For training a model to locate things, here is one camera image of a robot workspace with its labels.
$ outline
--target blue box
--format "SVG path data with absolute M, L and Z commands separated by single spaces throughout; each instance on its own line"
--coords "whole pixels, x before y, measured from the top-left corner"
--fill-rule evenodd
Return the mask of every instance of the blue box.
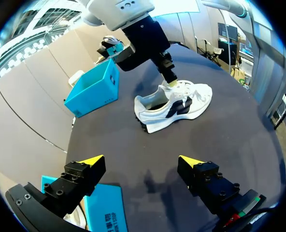
M 109 59 L 89 70 L 73 87 L 64 105 L 82 117 L 118 99 L 119 71 Z
M 41 192 L 44 184 L 52 184 L 57 178 L 43 175 Z M 84 197 L 86 221 L 89 231 L 107 232 L 108 225 L 114 231 L 128 232 L 124 212 L 122 190 L 119 186 L 97 184 L 90 197 Z

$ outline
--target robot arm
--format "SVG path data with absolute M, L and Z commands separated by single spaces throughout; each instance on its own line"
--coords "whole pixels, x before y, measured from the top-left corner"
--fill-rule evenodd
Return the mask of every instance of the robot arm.
M 83 20 L 92 26 L 104 24 L 114 31 L 138 18 L 148 16 L 155 7 L 150 0 L 78 0 L 87 9 Z
M 174 65 L 166 50 L 170 43 L 160 24 L 148 12 L 155 7 L 150 0 L 80 0 L 88 14 L 84 17 L 90 25 L 103 23 L 109 30 L 122 29 L 133 52 L 125 51 L 117 65 L 130 71 L 151 59 L 168 83 L 175 81 Z

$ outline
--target round table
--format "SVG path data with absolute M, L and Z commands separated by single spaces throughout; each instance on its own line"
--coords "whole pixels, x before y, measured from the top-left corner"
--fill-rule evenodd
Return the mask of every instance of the round table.
M 168 50 L 180 80 L 213 89 L 207 110 L 158 132 L 144 132 L 134 116 L 134 98 L 157 90 L 162 76 L 149 60 L 120 70 L 119 98 L 76 120 L 67 162 L 103 154 L 101 183 L 122 188 L 130 232 L 210 231 L 217 222 L 177 173 L 178 156 L 211 160 L 232 183 L 278 201 L 286 180 L 282 151 L 272 124 L 250 93 L 216 64 L 179 45 Z

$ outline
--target black stripe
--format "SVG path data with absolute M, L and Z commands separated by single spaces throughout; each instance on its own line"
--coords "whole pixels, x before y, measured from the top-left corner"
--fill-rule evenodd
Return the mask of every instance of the black stripe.
M 191 104 L 192 104 L 192 99 L 190 97 L 187 97 L 185 106 L 183 106 L 183 100 L 178 100 L 174 102 L 166 118 L 172 117 L 175 113 L 177 113 L 177 115 L 187 114 L 189 112 Z

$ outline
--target desk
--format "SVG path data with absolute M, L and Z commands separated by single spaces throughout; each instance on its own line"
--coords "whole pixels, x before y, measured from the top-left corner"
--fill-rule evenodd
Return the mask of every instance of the desk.
M 272 124 L 253 97 L 228 73 L 178 45 L 169 49 L 181 80 L 213 89 L 207 110 L 147 134 L 134 117 L 133 100 L 156 91 L 162 77 L 149 60 L 120 73 L 119 99 L 76 120 L 67 162 L 105 155 L 101 183 L 122 187 L 130 232 L 210 231 L 217 221 L 193 198 L 177 173 L 179 155 L 212 160 L 224 177 L 277 202 L 285 184 L 283 155 Z

